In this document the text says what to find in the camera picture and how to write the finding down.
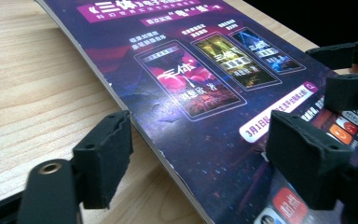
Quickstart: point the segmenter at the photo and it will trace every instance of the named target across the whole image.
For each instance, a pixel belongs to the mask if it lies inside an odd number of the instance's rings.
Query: wood grain surface
[[[305,50],[316,47],[257,9],[246,15]],[[0,0],[0,200],[24,190],[42,161],[70,159],[103,117],[120,110],[62,30],[33,0]],[[131,164],[109,210],[85,223],[202,223],[150,147],[133,129]]]

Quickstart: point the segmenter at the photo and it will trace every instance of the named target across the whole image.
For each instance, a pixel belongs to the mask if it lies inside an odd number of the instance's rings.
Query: black plastic mount
[[[358,110],[358,73],[328,77],[324,107],[335,112]]]
[[[336,182],[348,167],[350,148],[300,117],[272,111],[266,152],[310,208],[334,208]]]
[[[340,200],[343,223],[358,223],[358,166],[349,147],[298,116],[272,111],[266,152],[309,208],[333,210]]]
[[[0,201],[0,223],[82,223],[78,205],[109,206],[130,163],[129,111],[101,120],[70,160],[45,161],[29,173],[23,192]]]
[[[358,63],[358,42],[309,49],[305,52],[333,70],[350,68]]]

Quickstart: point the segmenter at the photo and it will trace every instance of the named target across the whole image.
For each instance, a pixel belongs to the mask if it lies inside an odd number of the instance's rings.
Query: printed flyer
[[[338,223],[267,160],[270,112],[356,152],[358,111],[323,108],[335,73],[222,0],[37,0],[207,223]]]

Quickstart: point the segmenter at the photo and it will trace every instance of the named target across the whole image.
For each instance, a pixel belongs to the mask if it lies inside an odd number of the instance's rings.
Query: phone screen image
[[[270,68],[278,74],[303,70],[305,67],[290,58],[280,49],[272,46],[268,41],[249,29],[244,29],[232,35],[236,40],[243,44],[255,56],[264,61]]]
[[[143,52],[135,58],[191,120],[246,104],[178,41]]]
[[[220,34],[210,35],[193,45],[246,90],[281,83],[243,50]]]

